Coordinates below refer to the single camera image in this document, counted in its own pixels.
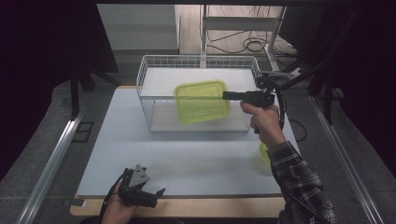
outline wire basket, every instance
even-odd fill
[[[250,115],[232,101],[227,118],[183,124],[177,117],[173,90],[179,84],[221,79],[228,91],[255,91],[260,68],[252,56],[147,55],[143,57],[136,89],[151,132],[246,133]]]

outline green plastic container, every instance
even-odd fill
[[[210,80],[181,84],[175,87],[178,119],[182,123],[194,123],[210,119],[221,119],[231,113],[228,100],[222,100],[227,91],[221,80]]]
[[[267,153],[268,147],[264,143],[260,143],[259,150],[262,153],[262,159],[265,162],[270,163],[270,158],[268,157],[268,153]]]

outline white tabletop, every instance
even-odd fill
[[[283,130],[297,148],[289,120]],[[147,167],[148,192],[169,198],[280,194],[260,140],[248,133],[151,133],[136,89],[116,89],[77,195],[103,197],[124,168]]]

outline table surface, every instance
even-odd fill
[[[120,113],[130,118],[120,119]],[[119,128],[122,124],[126,127],[140,127],[140,134],[136,134],[131,139],[131,135],[125,135],[129,131],[120,132]],[[297,148],[288,120],[286,120],[284,133]],[[169,147],[165,150],[166,153],[163,153],[163,148],[160,148],[160,151],[150,151],[150,147],[147,147],[174,146],[175,142],[180,142],[183,138],[184,140],[177,144],[179,145],[177,149]],[[140,142],[137,144],[144,146],[145,150],[136,149],[134,147],[136,142]],[[263,160],[258,150],[259,143],[257,134],[253,132],[197,134],[197,136],[150,133],[143,112],[141,112],[136,89],[118,88],[107,110],[104,124],[78,188],[77,198],[85,199],[86,203],[84,206],[71,206],[71,214],[75,216],[97,215],[104,195],[120,175],[121,170],[128,165],[133,166],[133,163],[140,159],[133,162],[132,158],[138,157],[145,158],[142,165],[148,164],[147,173],[151,177],[144,190],[154,191],[166,187],[166,191],[163,198],[159,200],[156,212],[141,208],[137,216],[277,217],[279,211],[284,208],[284,200],[272,177],[269,164]],[[203,144],[207,145],[204,146],[207,153],[202,153]],[[207,150],[213,144],[218,145],[218,148]],[[186,145],[196,147],[192,147],[193,150],[187,154],[180,153]],[[194,155],[192,159],[189,159],[191,153]],[[191,207],[193,210],[183,209],[185,207]]]
[[[289,121],[283,129],[298,149]],[[151,133],[136,89],[117,89],[107,110],[78,196],[107,195],[126,167],[147,167],[146,191],[166,188],[167,198],[280,195],[271,167],[248,133]]]

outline person's hand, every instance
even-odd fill
[[[119,192],[120,183],[114,189],[113,195],[108,200],[107,208],[103,214],[102,224],[126,224],[132,218],[136,205],[127,206],[125,205],[120,196]]]
[[[286,142],[285,135],[279,126],[279,114],[276,105],[269,105],[265,109],[257,107],[246,102],[241,102],[242,110],[253,115],[250,126],[253,129],[260,130],[260,140],[268,148],[276,147]]]

